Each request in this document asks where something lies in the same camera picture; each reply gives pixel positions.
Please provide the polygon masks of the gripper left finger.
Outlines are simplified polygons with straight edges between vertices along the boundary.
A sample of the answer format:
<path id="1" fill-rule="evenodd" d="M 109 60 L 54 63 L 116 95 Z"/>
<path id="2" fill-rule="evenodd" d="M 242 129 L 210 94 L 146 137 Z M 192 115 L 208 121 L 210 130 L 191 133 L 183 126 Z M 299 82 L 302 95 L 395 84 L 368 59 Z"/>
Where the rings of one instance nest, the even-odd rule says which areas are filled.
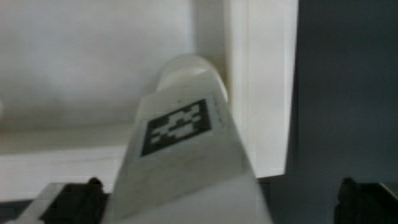
<path id="1" fill-rule="evenodd" d="M 15 224 L 100 224 L 107 201 L 96 177 L 86 183 L 50 183 Z"/>

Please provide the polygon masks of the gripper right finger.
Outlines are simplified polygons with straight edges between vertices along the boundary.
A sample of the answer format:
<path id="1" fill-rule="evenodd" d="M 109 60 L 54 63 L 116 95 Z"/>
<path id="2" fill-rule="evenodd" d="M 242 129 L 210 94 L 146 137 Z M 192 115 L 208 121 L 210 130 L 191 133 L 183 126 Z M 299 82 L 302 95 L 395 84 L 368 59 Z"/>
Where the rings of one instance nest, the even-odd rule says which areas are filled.
<path id="1" fill-rule="evenodd" d="M 334 224 L 398 224 L 398 183 L 343 179 Z"/>

